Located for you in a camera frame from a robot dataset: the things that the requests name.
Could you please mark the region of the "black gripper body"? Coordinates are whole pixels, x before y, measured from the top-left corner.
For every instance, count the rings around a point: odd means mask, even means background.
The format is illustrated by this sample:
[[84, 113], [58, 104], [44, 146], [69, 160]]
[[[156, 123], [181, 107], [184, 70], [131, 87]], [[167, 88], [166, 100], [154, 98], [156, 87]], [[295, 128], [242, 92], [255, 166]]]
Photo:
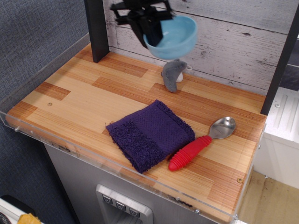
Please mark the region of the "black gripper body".
[[173, 18], [174, 11], [167, 0], [121, 0], [110, 7], [116, 16], [118, 25], [127, 25], [131, 21], [163, 21]]

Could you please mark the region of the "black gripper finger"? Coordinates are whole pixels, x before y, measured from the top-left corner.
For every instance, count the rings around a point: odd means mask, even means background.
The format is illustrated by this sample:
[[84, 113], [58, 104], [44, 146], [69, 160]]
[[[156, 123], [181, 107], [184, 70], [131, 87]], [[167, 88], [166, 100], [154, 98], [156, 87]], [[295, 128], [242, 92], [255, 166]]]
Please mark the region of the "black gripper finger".
[[157, 46], [163, 38], [160, 21], [155, 18], [142, 19], [142, 28], [149, 45]]
[[135, 17], [135, 18], [128, 17], [128, 23], [131, 26], [131, 29], [133, 30], [134, 34], [138, 38], [141, 45], [144, 48], [147, 48], [147, 45], [146, 45], [146, 43], [144, 41], [144, 38], [143, 38], [144, 31], [142, 29], [142, 26], [143, 26], [145, 21], [146, 21], [145, 16]]

